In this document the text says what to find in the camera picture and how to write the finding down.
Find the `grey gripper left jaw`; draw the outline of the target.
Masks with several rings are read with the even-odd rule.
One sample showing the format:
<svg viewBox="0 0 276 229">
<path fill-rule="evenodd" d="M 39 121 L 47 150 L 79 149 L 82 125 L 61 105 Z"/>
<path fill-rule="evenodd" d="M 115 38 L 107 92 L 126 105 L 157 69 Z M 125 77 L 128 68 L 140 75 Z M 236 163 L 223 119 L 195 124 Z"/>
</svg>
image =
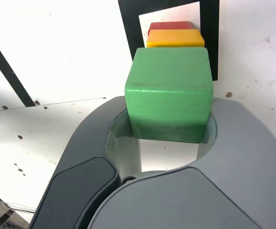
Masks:
<svg viewBox="0 0 276 229">
<path fill-rule="evenodd" d="M 31 221 L 32 229 L 85 229 L 101 203 L 140 173 L 141 151 L 125 98 L 115 97 L 76 128 Z"/>
</svg>

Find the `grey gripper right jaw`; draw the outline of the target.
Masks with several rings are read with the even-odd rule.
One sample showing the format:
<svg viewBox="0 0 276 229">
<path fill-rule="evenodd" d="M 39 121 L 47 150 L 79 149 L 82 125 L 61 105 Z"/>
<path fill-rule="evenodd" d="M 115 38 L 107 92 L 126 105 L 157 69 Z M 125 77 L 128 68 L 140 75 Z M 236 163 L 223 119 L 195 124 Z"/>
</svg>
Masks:
<svg viewBox="0 0 276 229">
<path fill-rule="evenodd" d="M 276 139 L 243 105 L 212 103 L 196 161 L 119 188 L 91 229 L 276 229 Z"/>
</svg>

